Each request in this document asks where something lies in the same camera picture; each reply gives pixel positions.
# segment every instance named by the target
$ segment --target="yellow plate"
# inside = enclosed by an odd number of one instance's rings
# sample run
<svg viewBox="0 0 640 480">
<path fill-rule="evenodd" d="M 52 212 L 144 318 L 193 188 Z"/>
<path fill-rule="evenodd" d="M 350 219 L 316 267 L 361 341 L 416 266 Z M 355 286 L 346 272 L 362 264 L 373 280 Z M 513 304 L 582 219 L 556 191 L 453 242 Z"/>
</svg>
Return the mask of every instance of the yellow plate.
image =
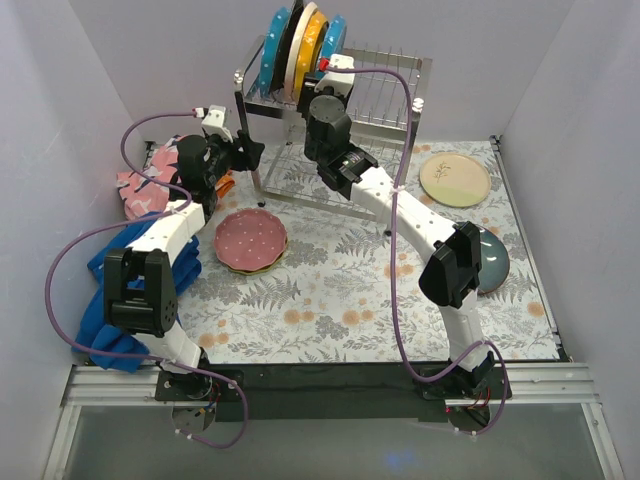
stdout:
<svg viewBox="0 0 640 480">
<path fill-rule="evenodd" d="M 302 90 L 302 82 L 304 82 L 304 76 L 308 72 L 315 69 L 318 62 L 318 54 L 322 48 L 322 42 L 324 35 L 329 28 L 329 22 L 327 17 L 318 10 L 313 14 L 307 29 L 304 31 L 304 37 L 300 43 L 300 51 L 298 52 L 298 61 L 296 62 L 296 76 L 293 86 L 293 99 L 297 102 L 300 98 L 300 91 Z"/>
<path fill-rule="evenodd" d="M 427 159 L 420 169 L 420 183 L 431 198 L 449 207 L 471 207 L 491 191 L 491 177 L 484 165 L 454 152 Z"/>
</svg>

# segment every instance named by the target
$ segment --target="pink polka dot plate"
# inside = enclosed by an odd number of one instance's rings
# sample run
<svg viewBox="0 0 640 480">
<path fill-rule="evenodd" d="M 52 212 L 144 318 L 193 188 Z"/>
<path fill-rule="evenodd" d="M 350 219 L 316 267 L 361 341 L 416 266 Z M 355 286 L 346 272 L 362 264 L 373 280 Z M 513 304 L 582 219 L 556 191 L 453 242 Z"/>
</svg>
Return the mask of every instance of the pink polka dot plate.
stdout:
<svg viewBox="0 0 640 480">
<path fill-rule="evenodd" d="M 213 248 L 218 259 L 233 270 L 255 272 L 278 259 L 287 247 L 287 230 L 260 208 L 228 215 L 216 228 Z"/>
</svg>

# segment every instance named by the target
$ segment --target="plate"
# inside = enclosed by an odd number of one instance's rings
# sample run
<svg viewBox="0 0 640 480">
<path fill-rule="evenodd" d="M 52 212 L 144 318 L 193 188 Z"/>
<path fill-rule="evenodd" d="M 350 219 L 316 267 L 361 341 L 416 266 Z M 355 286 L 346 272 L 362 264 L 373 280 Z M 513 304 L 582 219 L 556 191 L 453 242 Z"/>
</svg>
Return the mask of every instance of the plate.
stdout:
<svg viewBox="0 0 640 480">
<path fill-rule="evenodd" d="M 314 13 L 318 10 L 318 6 L 314 2 L 309 2 L 296 27 L 296 31 L 293 34 L 291 40 L 291 47 L 289 48 L 289 57 L 287 59 L 287 68 L 284 73 L 284 99 L 286 102 L 293 102 L 293 86 L 295 82 L 296 63 L 298 62 L 298 53 L 300 53 L 300 44 L 304 37 L 304 32 L 307 30 L 307 25 Z"/>
<path fill-rule="evenodd" d="M 504 243 L 489 230 L 478 228 L 480 229 L 480 258 L 482 259 L 478 293 L 486 294 L 493 292 L 504 283 L 509 275 L 511 262 Z"/>
<path fill-rule="evenodd" d="M 336 15 L 329 24 L 327 34 L 324 36 L 324 42 L 322 43 L 322 49 L 320 55 L 318 55 L 318 61 L 323 58 L 331 58 L 334 53 L 342 53 L 342 47 L 344 46 L 344 39 L 347 36 L 347 21 L 342 15 Z M 316 71 L 316 76 L 322 78 L 324 72 Z"/>
<path fill-rule="evenodd" d="M 304 76 L 312 70 L 315 71 L 322 41 L 324 40 L 328 27 L 327 17 L 325 17 L 320 10 L 317 10 L 311 17 L 311 20 L 309 20 L 309 25 L 307 25 L 307 29 L 304 32 L 304 37 L 300 44 L 300 51 L 298 52 L 295 81 L 293 84 L 293 99 L 296 103 L 300 98 L 300 90 L 302 90 Z"/>
<path fill-rule="evenodd" d="M 267 36 L 264 39 L 260 74 L 258 75 L 260 95 L 262 95 L 263 98 L 269 96 L 278 46 L 280 45 L 282 34 L 287 27 L 287 22 L 289 21 L 290 16 L 291 12 L 289 9 L 281 7 L 274 14 L 273 19 L 271 20 L 271 25 L 269 25 L 269 30 L 267 30 Z"/>
<path fill-rule="evenodd" d="M 435 201 L 449 207 L 471 207 L 491 190 L 487 169 L 475 158 L 459 153 L 437 153 L 420 169 L 420 183 Z"/>
<path fill-rule="evenodd" d="M 213 247 L 218 259 L 233 270 L 255 272 L 272 265 L 287 246 L 282 222 L 259 208 L 228 215 L 216 228 Z"/>
<path fill-rule="evenodd" d="M 284 252 L 282 252 L 280 254 L 280 256 L 278 258 L 276 258 L 276 261 L 273 262 L 271 265 L 269 265 L 268 267 L 261 268 L 260 270 L 256 270 L 254 272 L 250 272 L 248 270 L 234 270 L 233 268 L 229 267 L 228 265 L 227 265 L 227 268 L 230 271 L 232 271 L 233 273 L 239 273 L 240 275 L 247 275 L 247 276 L 249 276 L 249 275 L 260 275 L 262 273 L 266 273 L 266 272 L 270 271 L 273 267 L 275 267 L 278 264 L 278 262 L 280 262 L 280 259 L 282 257 L 284 257 Z"/>
<path fill-rule="evenodd" d="M 287 60 L 289 60 L 289 49 L 291 48 L 291 41 L 293 40 L 293 34 L 298 27 L 298 21 L 304 11 L 304 1 L 294 0 L 291 5 L 291 15 L 289 15 L 289 21 L 284 29 L 282 38 L 280 39 L 280 45 L 278 45 L 278 53 L 276 54 L 276 61 L 274 62 L 273 78 L 271 79 L 271 93 L 280 90 L 284 85 L 284 72 L 287 69 Z"/>
</svg>

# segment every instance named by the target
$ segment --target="dish rack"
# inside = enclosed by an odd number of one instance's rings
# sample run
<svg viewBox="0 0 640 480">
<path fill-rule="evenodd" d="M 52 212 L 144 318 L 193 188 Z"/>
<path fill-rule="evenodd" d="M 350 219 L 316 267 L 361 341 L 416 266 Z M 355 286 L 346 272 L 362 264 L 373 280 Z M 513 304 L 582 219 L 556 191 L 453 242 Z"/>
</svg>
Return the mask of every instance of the dish rack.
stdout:
<svg viewBox="0 0 640 480">
<path fill-rule="evenodd" d="M 248 114 L 281 119 L 285 141 L 273 159 L 265 159 L 269 170 L 261 178 L 258 170 L 251 173 L 258 203 L 276 199 L 297 205 L 340 213 L 355 218 L 373 220 L 372 214 L 354 206 L 337 192 L 327 188 L 316 173 L 316 166 L 304 156 L 305 123 L 296 112 L 296 105 L 278 101 L 275 97 L 262 98 L 258 89 L 256 59 L 262 52 L 264 36 L 259 36 L 234 74 L 234 95 L 240 124 L 249 131 Z M 383 73 L 356 74 L 347 113 L 351 117 L 351 141 L 373 155 L 387 172 L 394 176 L 400 163 L 407 129 L 407 108 L 411 108 L 413 144 L 420 123 L 422 104 L 427 89 L 431 60 L 404 55 L 402 49 L 381 50 L 369 44 L 343 49 L 343 55 L 354 58 L 355 66 L 391 68 L 407 79 L 412 90 L 413 104 L 407 105 L 400 82 Z M 249 75 L 255 75 L 251 84 Z M 402 183 L 406 178 L 402 172 Z"/>
</svg>

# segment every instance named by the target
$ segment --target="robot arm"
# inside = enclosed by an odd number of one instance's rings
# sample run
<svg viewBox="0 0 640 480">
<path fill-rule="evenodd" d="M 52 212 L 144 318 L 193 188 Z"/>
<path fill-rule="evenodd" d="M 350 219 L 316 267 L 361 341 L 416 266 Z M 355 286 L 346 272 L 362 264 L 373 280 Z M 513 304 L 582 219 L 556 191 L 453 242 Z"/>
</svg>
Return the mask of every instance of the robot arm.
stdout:
<svg viewBox="0 0 640 480">
<path fill-rule="evenodd" d="M 105 257 L 105 321 L 145 344 L 154 356 L 190 367 L 208 365 L 206 354 L 190 340 L 177 319 L 177 295 L 171 265 L 179 253 L 209 220 L 215 209 L 215 185 L 230 169 L 255 170 L 264 145 L 253 142 L 248 133 L 233 138 L 225 127 L 226 109 L 212 105 L 196 109 L 202 118 L 204 137 L 189 135 L 178 142 L 178 174 L 193 202 L 176 211 L 186 200 L 174 193 L 166 211 L 173 215 L 156 221 L 127 248 L 113 249 Z M 144 289 L 130 282 L 144 278 Z M 184 390 L 199 395 L 209 385 L 208 377 L 195 378 L 167 364 L 165 370 L 189 380 Z"/>
<path fill-rule="evenodd" d="M 389 225 L 391 223 L 392 194 L 393 179 L 387 175 L 384 169 L 373 167 L 360 176 L 359 182 L 353 184 L 351 201 L 374 213 L 378 222 Z M 398 193 L 397 225 L 398 233 L 416 249 L 427 265 L 426 275 L 423 274 L 420 279 L 420 287 L 438 305 L 449 338 L 449 358 L 456 359 L 469 345 L 483 338 L 478 313 L 475 309 L 477 291 L 475 288 L 468 288 L 466 296 L 459 300 L 460 303 L 457 303 L 453 298 L 449 300 L 446 296 L 435 301 L 437 299 L 435 295 L 443 296 L 444 292 L 436 293 L 431 288 L 437 286 L 437 283 L 434 285 L 435 282 L 442 281 L 441 278 L 436 278 L 441 276 L 441 272 L 435 272 L 433 269 L 439 270 L 439 267 L 442 266 L 442 263 L 435 257 L 436 252 L 439 256 L 451 255 L 453 252 L 447 247 L 446 242 L 456 237 L 466 238 L 464 232 L 471 230 L 471 228 L 462 226 L 457 230 L 451 220 L 436 214 L 406 191 Z M 431 264 L 432 267 L 429 267 L 432 259 L 434 259 L 434 263 Z M 457 265 L 452 265 L 452 267 L 457 270 Z M 472 372 L 486 360 L 488 352 L 488 347 L 484 345 L 478 347 L 460 363 L 460 366 L 468 372 Z"/>
<path fill-rule="evenodd" d="M 353 59 L 333 55 L 330 64 L 351 69 Z M 305 155 L 317 164 L 329 188 L 390 225 L 393 180 L 371 155 L 350 143 L 346 105 L 353 82 L 350 73 L 327 72 L 321 80 L 305 77 L 298 104 L 307 126 Z M 425 262 L 420 288 L 438 305 L 449 338 L 449 358 L 456 359 L 483 340 L 476 311 L 480 232 L 470 222 L 456 226 L 406 191 L 398 192 L 397 228 Z M 481 385 L 493 365 L 493 354 L 485 345 L 467 356 L 458 369 L 465 390 Z"/>
</svg>

